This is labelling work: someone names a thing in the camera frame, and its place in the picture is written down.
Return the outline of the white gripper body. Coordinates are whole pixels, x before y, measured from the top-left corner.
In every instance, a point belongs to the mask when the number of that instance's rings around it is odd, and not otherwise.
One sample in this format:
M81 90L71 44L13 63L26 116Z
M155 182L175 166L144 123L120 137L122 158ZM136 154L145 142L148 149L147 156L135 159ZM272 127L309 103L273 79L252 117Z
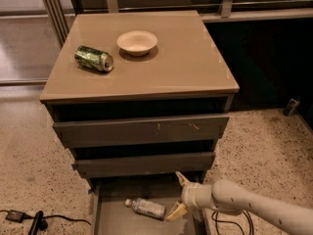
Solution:
M214 207L212 186L209 184L189 182L182 189L181 201L189 211L212 210Z

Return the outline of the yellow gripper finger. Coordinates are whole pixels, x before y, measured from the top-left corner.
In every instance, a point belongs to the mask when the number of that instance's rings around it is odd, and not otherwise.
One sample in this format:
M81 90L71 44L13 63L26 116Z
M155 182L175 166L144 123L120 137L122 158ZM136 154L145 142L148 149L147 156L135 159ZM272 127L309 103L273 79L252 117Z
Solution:
M167 214L166 221L174 221L188 212L188 209L184 203L177 201L171 211Z
M176 174L178 181L179 181L179 184L182 188L184 188L185 186L187 186L190 183L190 181L180 171L176 171L175 174Z

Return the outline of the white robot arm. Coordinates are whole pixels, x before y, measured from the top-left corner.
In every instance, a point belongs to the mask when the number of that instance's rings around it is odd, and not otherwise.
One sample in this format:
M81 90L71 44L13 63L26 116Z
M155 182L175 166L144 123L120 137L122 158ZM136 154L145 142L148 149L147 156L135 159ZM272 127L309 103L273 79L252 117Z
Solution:
M313 235L313 211L249 192L233 181L219 179L212 184L189 181L176 171L182 187L181 200L166 216L173 221L189 211L212 210L237 215L244 211L271 223L290 235Z

